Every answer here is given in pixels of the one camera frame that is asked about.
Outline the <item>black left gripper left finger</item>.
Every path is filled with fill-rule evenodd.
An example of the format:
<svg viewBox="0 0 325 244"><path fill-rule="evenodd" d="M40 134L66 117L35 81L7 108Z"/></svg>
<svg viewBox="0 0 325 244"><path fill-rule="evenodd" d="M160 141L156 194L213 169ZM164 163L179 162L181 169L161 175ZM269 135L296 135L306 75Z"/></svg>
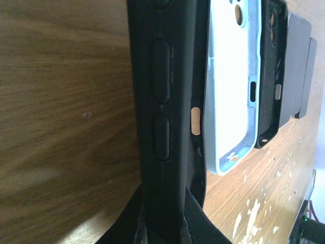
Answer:
<svg viewBox="0 0 325 244"><path fill-rule="evenodd" d="M141 188L137 188L115 223L96 242L114 243L147 243Z"/></svg>

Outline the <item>black phone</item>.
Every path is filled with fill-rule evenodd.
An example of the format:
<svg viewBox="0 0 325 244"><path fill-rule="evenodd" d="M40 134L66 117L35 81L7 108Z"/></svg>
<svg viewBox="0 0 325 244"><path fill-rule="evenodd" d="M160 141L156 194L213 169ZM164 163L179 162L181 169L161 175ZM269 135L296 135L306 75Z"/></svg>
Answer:
<svg viewBox="0 0 325 244"><path fill-rule="evenodd" d="M311 29L308 20L293 12L289 13L280 127L301 108Z"/></svg>

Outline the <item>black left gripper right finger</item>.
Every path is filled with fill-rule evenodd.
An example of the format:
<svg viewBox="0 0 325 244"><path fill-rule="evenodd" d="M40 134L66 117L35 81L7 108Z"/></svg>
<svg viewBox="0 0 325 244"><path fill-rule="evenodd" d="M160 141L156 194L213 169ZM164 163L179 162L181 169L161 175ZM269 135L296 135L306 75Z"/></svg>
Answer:
<svg viewBox="0 0 325 244"><path fill-rule="evenodd" d="M180 243L232 244L208 219L188 188L185 191L184 218L180 231Z"/></svg>

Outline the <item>light blue phone case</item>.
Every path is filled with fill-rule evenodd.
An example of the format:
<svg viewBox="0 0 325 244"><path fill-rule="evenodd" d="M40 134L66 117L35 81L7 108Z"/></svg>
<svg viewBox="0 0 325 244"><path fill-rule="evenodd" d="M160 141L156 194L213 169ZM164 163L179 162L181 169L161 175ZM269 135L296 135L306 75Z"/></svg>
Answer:
<svg viewBox="0 0 325 244"><path fill-rule="evenodd" d="M261 32L261 1L210 3L202 132L206 168L217 175L257 140Z"/></svg>

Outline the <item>black phone case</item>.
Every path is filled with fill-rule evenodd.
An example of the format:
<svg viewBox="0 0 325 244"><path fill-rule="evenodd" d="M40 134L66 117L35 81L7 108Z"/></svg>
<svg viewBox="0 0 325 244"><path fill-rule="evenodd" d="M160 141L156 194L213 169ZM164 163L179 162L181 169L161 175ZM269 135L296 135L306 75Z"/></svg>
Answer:
<svg viewBox="0 0 325 244"><path fill-rule="evenodd" d="M128 1L144 216L149 243L188 243L185 196L205 198L191 110L203 106L209 1Z"/></svg>
<svg viewBox="0 0 325 244"><path fill-rule="evenodd" d="M279 129L287 45L286 1L262 1L261 71L255 148L264 147Z"/></svg>

